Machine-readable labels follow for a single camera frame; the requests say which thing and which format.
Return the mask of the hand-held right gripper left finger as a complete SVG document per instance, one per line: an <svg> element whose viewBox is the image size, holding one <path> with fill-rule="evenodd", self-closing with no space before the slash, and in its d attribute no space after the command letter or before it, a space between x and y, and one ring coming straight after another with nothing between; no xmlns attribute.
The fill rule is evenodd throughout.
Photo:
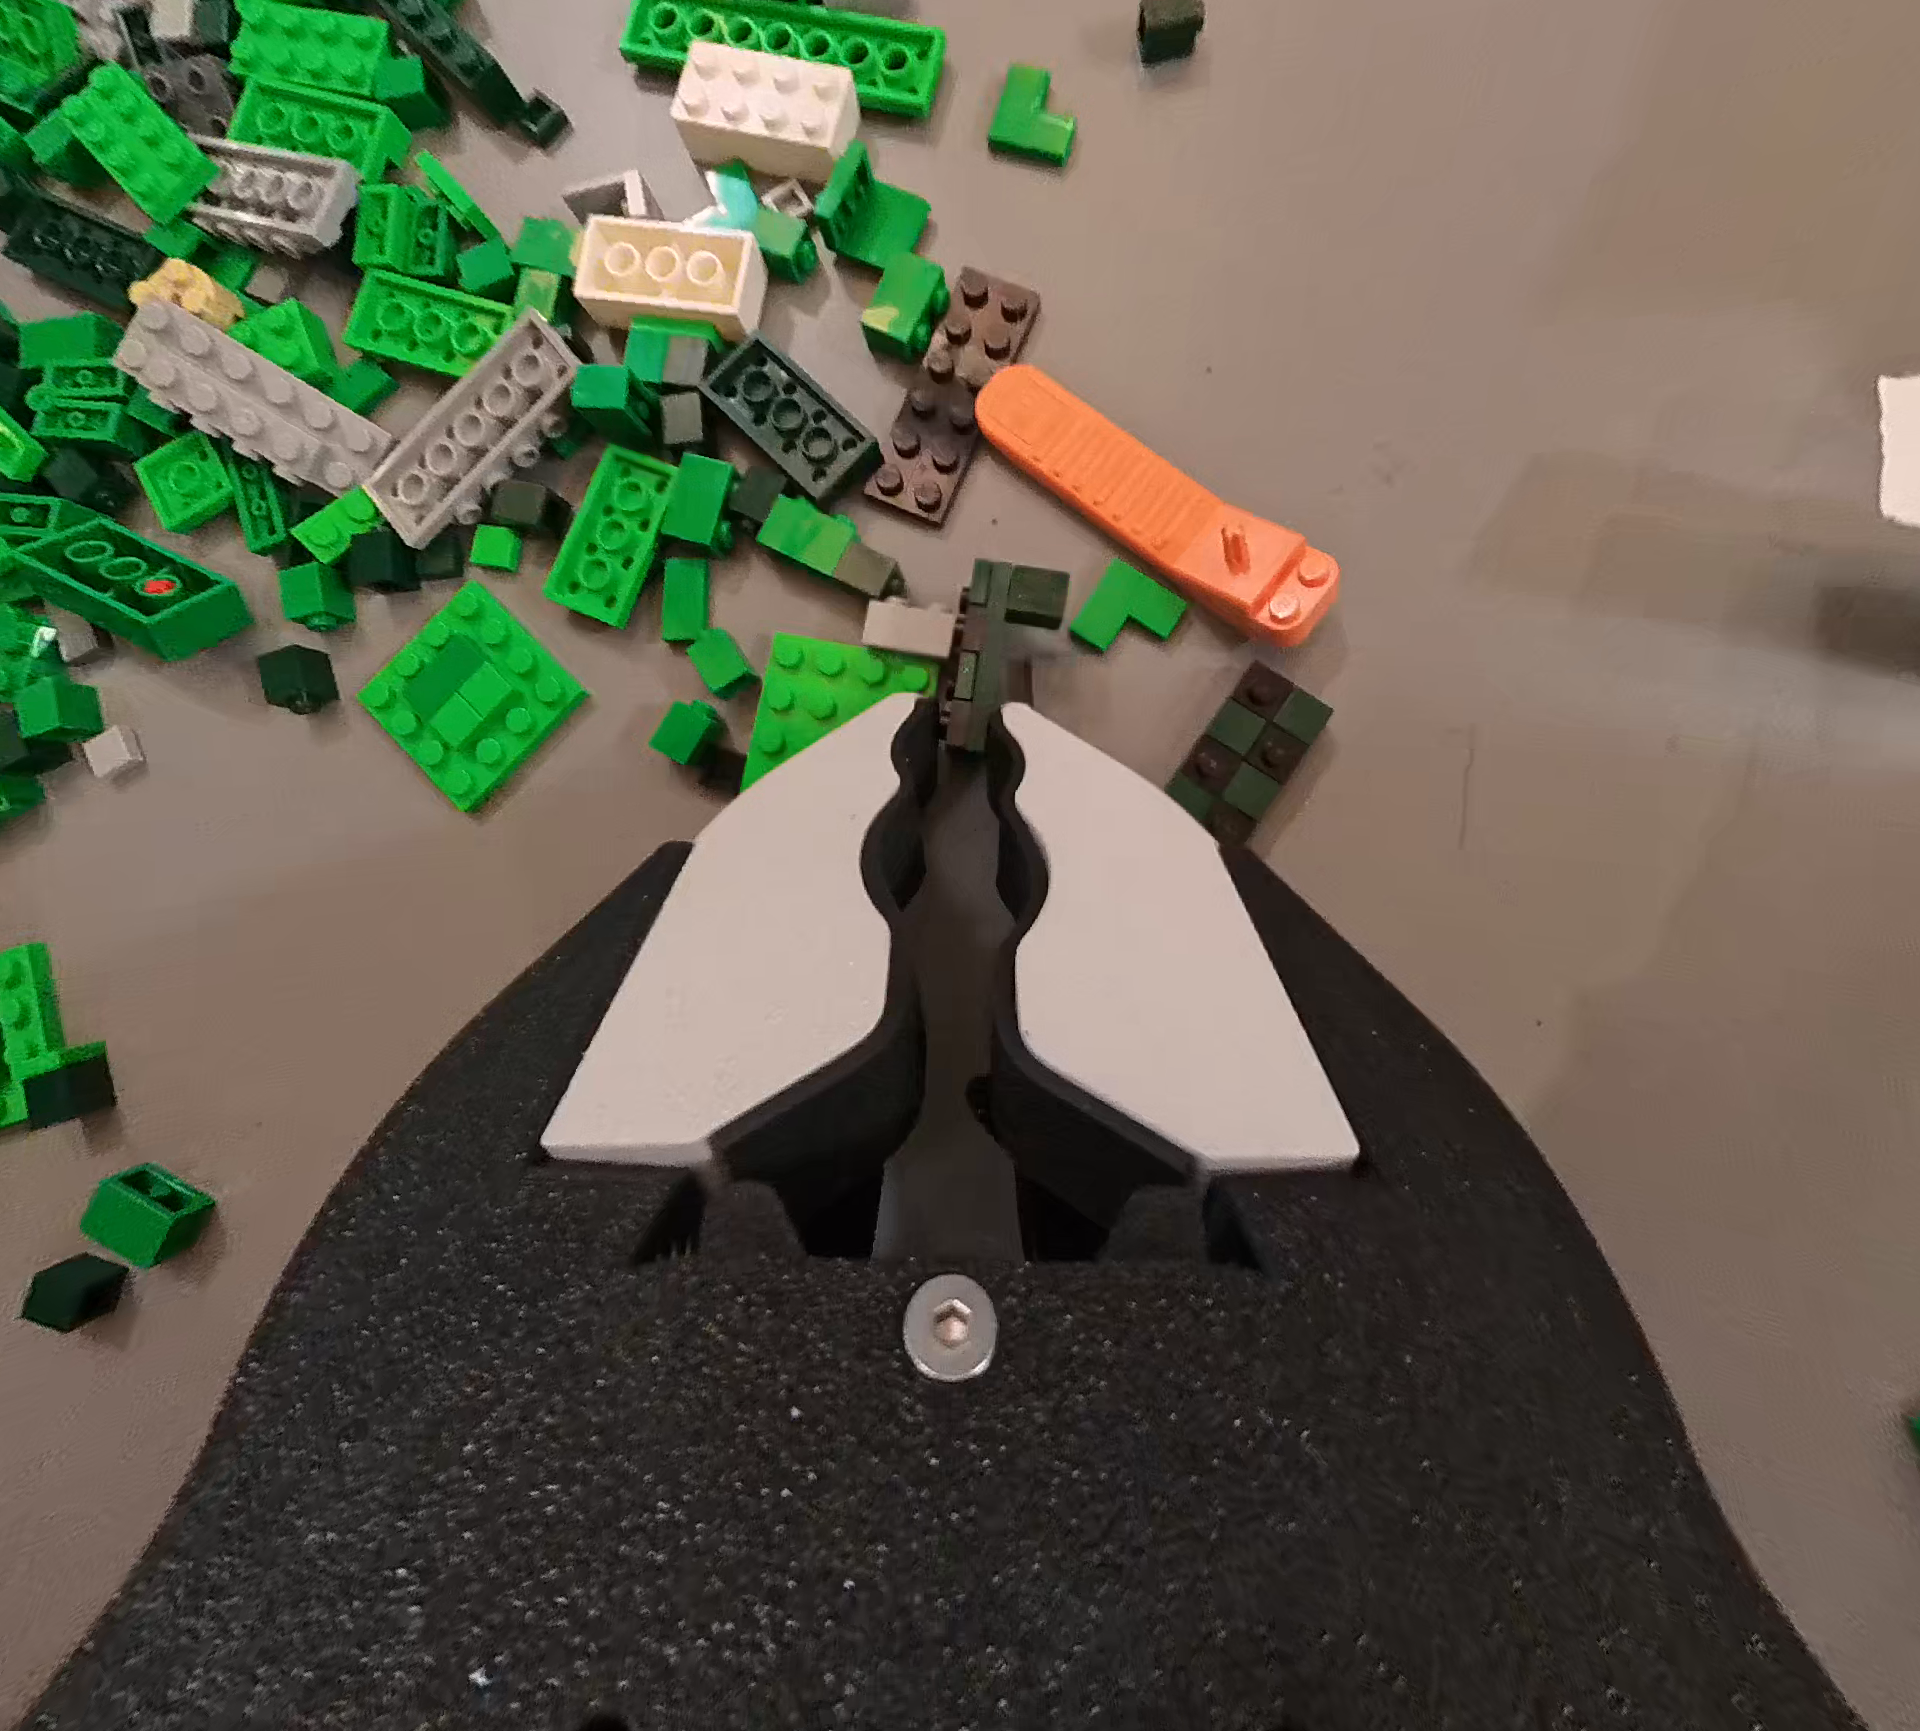
<svg viewBox="0 0 1920 1731"><path fill-rule="evenodd" d="M541 1151L764 1183L812 1253L865 1255L924 1101L901 921L937 771L937 706L886 694L673 847Z"/></svg>

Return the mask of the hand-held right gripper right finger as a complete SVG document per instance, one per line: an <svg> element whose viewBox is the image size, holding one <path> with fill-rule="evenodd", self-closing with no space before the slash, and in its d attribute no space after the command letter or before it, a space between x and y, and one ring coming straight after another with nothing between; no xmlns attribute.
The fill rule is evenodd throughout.
<svg viewBox="0 0 1920 1731"><path fill-rule="evenodd" d="M1183 805L1029 704L986 744L995 885L980 1123L1020 1245L1091 1261L1139 1193L1348 1173L1362 1145L1230 859Z"/></svg>

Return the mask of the dark green brick assembly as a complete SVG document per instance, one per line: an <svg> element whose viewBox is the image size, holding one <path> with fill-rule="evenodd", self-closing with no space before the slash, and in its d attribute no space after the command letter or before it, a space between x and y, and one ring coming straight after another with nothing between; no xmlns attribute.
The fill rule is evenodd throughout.
<svg viewBox="0 0 1920 1731"><path fill-rule="evenodd" d="M1055 634L1066 618L1070 574L978 560L962 592L948 656L937 670L939 738L946 752L978 757L1004 704L1035 704L1025 634Z"/></svg>

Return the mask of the grey desk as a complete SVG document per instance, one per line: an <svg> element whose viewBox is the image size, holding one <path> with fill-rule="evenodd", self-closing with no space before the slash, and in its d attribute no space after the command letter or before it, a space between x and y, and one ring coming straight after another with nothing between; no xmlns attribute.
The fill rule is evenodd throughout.
<svg viewBox="0 0 1920 1731"><path fill-rule="evenodd" d="M1916 538L1878 378L1916 364L1916 0L915 0L934 116L872 118L928 248L1039 292L1028 360L1342 568L1283 670L1332 724L1260 849L1475 1063L1593 1227L1757 1571L1857 1715L1916 1727ZM989 150L1052 72L1063 168ZM422 1067L713 807L648 750L700 694L496 594L587 688L466 817L356 692L443 592L358 602L315 718L251 602L89 660L144 763L4 831L117 1103L4 1137L4 1727L191 1467L276 1279ZM216 1197L137 1267L101 1177ZM35 1269L126 1263L73 1333Z"/></svg>

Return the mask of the dark green tiled plate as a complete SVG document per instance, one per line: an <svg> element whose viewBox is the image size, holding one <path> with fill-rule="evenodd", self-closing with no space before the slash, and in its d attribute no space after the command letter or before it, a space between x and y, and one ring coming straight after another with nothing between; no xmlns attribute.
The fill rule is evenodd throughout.
<svg viewBox="0 0 1920 1731"><path fill-rule="evenodd" d="M1163 793L1217 845L1243 845L1329 720L1322 698L1254 660L1187 746Z"/></svg>

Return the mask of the green wedge plate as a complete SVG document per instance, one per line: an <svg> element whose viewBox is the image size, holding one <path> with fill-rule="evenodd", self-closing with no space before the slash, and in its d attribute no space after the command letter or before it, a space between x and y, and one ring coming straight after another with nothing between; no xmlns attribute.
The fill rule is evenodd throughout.
<svg viewBox="0 0 1920 1731"><path fill-rule="evenodd" d="M934 694L935 666L924 658L797 634L775 634L760 678L740 789L797 757L891 694Z"/></svg>

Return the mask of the green L-shaped tile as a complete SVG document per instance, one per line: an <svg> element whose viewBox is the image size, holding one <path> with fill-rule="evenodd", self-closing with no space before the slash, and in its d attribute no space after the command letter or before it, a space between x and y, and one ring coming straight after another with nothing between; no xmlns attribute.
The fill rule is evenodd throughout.
<svg viewBox="0 0 1920 1731"><path fill-rule="evenodd" d="M1068 638L1105 654L1119 634L1135 628L1152 640L1170 640L1187 614L1187 600L1125 560L1109 560L1104 574L1068 622Z"/></svg>
<svg viewBox="0 0 1920 1731"><path fill-rule="evenodd" d="M1063 168L1074 152L1078 120L1052 106L1052 72L1009 64L987 126L987 148L1002 158Z"/></svg>

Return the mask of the green square tiled plate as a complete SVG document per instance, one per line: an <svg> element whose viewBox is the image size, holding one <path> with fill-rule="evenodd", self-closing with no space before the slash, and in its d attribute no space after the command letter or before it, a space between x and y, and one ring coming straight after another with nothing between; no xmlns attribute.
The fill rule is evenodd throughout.
<svg viewBox="0 0 1920 1731"><path fill-rule="evenodd" d="M476 813L587 698L485 586L468 582L356 704L450 805Z"/></svg>

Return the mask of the orange brick separator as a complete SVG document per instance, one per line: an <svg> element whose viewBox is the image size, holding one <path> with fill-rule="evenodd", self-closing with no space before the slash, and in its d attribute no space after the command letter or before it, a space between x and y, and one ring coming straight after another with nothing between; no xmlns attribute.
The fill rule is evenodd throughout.
<svg viewBox="0 0 1920 1731"><path fill-rule="evenodd" d="M1004 460L1243 636L1298 646L1332 612L1327 552L1207 492L1039 370L997 370L972 410Z"/></svg>

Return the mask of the dark green block with holes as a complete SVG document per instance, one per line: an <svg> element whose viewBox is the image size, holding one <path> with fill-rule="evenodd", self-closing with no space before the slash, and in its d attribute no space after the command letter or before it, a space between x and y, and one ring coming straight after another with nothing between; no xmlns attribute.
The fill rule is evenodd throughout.
<svg viewBox="0 0 1920 1731"><path fill-rule="evenodd" d="M863 486L881 466L862 420L757 332L708 368L700 392L816 506Z"/></svg>

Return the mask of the brown stud plate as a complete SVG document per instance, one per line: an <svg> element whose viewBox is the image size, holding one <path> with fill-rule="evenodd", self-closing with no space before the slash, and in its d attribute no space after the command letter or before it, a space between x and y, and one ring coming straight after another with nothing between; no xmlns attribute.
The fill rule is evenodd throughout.
<svg viewBox="0 0 1920 1731"><path fill-rule="evenodd" d="M1014 364L1039 318L1041 296L1016 280L966 266L929 332L862 494L909 520L939 528L982 444L976 404Z"/></svg>

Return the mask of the cream rectangular brick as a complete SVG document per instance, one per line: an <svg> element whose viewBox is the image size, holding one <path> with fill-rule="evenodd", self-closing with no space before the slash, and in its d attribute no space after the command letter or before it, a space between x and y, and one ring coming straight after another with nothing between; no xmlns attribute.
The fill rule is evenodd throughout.
<svg viewBox="0 0 1920 1731"><path fill-rule="evenodd" d="M750 232L591 216L573 264L573 298L600 326L710 324L741 342L760 326L766 266Z"/></svg>

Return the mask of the light grey long plate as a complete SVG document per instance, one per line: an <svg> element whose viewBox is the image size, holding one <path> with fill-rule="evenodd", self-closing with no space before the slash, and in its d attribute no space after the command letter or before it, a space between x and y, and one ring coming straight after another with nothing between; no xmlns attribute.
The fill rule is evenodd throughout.
<svg viewBox="0 0 1920 1731"><path fill-rule="evenodd" d="M389 432L173 304L139 304L111 366L191 430L326 496L359 488L393 448Z"/></svg>

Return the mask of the white rectangular brick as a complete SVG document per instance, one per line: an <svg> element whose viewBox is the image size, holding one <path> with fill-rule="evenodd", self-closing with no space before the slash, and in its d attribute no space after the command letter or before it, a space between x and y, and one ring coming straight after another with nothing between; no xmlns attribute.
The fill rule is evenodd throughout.
<svg viewBox="0 0 1920 1731"><path fill-rule="evenodd" d="M700 166L748 168L823 188L858 134L853 76L750 48L688 48L667 114Z"/></svg>

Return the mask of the green long plate with holes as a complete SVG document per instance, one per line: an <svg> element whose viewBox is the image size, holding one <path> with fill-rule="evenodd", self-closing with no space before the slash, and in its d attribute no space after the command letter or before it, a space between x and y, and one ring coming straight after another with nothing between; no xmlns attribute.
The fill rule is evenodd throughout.
<svg viewBox="0 0 1920 1731"><path fill-rule="evenodd" d="M948 58L935 26L789 0L631 0L617 38L626 64L672 74L700 46L835 66L862 112L909 120L931 114Z"/></svg>

